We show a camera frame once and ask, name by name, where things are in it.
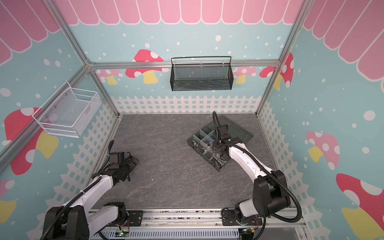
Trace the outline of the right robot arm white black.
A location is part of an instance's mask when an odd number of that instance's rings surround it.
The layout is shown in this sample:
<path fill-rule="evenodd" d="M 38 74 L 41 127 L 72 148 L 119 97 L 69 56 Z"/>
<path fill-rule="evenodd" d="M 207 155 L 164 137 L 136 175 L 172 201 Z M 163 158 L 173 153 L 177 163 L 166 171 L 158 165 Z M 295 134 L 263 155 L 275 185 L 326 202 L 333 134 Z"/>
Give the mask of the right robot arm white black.
<path fill-rule="evenodd" d="M 235 207 L 237 220 L 244 224 L 251 217 L 274 217 L 286 223 L 296 223 L 303 215 L 298 199 L 289 190 L 282 171 L 274 171 L 259 161 L 239 139 L 229 134 L 229 127 L 221 125 L 216 112 L 212 113 L 217 140 L 215 152 L 228 155 L 247 173 L 253 181 L 253 195 Z M 296 206 L 297 214 L 293 218 L 278 215 L 291 203 Z"/>

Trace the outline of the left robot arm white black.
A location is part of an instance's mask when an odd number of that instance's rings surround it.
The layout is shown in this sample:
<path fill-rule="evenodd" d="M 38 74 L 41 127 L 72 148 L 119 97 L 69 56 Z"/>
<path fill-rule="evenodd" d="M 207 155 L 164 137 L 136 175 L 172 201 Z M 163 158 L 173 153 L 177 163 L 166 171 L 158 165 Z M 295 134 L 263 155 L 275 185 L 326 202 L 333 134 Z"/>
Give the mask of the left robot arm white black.
<path fill-rule="evenodd" d="M 97 212 L 89 211 L 96 202 L 119 182 L 131 181 L 130 173 L 139 160 L 129 152 L 111 151 L 111 140 L 107 157 L 92 182 L 75 197 L 60 207 L 52 207 L 45 215 L 42 240 L 88 240 L 98 234 L 103 240 L 102 230 L 110 224 L 121 227 L 131 220 L 123 202 L 110 202 Z"/>

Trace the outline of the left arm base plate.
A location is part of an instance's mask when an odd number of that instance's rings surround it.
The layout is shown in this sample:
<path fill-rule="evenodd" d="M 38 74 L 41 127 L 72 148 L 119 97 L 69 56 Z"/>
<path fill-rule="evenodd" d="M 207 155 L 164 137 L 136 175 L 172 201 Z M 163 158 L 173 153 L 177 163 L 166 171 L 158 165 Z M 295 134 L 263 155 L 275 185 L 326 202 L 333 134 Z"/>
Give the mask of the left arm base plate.
<path fill-rule="evenodd" d="M 143 221 L 143 211 L 127 210 L 127 217 L 120 227 L 140 227 Z"/>

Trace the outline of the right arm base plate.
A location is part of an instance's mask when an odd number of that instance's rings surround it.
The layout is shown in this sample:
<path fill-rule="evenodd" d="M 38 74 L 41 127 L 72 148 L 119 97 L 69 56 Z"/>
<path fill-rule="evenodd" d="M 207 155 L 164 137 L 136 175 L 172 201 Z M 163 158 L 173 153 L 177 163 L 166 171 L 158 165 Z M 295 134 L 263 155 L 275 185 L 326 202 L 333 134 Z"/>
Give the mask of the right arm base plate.
<path fill-rule="evenodd" d="M 221 218 L 223 226 L 261 226 L 263 224 L 261 217 L 243 217 L 237 209 L 223 208 Z"/>

